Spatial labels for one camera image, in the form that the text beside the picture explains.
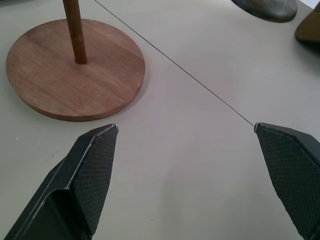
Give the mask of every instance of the textured gripper pad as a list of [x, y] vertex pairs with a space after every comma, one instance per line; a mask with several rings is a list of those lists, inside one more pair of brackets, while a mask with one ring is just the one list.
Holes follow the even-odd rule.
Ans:
[[71, 187], [92, 235], [109, 189], [117, 133], [113, 127], [94, 140]]
[[292, 136], [267, 127], [256, 133], [278, 197], [299, 234], [312, 239], [320, 220], [318, 164]]

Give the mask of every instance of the wooden pole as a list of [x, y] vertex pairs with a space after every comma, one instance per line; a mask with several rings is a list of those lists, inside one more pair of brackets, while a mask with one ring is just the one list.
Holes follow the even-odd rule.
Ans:
[[77, 64], [86, 64], [87, 55], [82, 31], [80, 8], [78, 0], [63, 0], [66, 20], [68, 22], [74, 59]]

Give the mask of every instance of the brown object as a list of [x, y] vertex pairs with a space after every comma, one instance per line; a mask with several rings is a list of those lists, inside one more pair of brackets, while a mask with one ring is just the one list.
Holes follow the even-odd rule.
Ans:
[[285, 23], [295, 18], [296, 0], [232, 0], [236, 5], [257, 18]]
[[74, 58], [77, 64], [86, 64], [87, 55], [82, 31], [78, 0], [63, 0], [66, 20], [68, 22]]
[[295, 38], [301, 42], [320, 43], [320, 2], [297, 27]]
[[[75, 63], [66, 19], [27, 31], [7, 56], [6, 72], [16, 93], [48, 117], [75, 122], [105, 118], [129, 105], [142, 86], [145, 61], [129, 36], [94, 20], [82, 19], [82, 27], [87, 64]], [[78, 39], [74, 43], [81, 46]]]

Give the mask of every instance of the wooden stand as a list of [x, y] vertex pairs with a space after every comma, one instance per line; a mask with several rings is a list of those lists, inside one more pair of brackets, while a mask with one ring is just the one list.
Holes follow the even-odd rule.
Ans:
[[81, 122], [115, 114], [142, 86], [143, 55], [117, 28], [81, 20], [78, 0], [63, 4], [67, 19], [39, 25], [14, 43], [8, 79], [28, 106], [51, 118]]

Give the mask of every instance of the table surface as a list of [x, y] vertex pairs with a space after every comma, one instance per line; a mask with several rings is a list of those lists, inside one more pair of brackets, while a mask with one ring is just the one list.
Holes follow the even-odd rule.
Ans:
[[63, 4], [0, 1], [0, 238], [78, 136], [117, 123], [94, 240], [301, 240], [253, 124], [320, 139], [320, 57], [294, 39], [311, 8], [299, 2], [295, 20], [271, 23], [230, 0], [79, 3], [83, 18], [138, 44], [145, 81], [129, 107], [102, 120], [64, 122], [31, 110], [8, 82], [6, 57], [24, 32], [64, 18]]

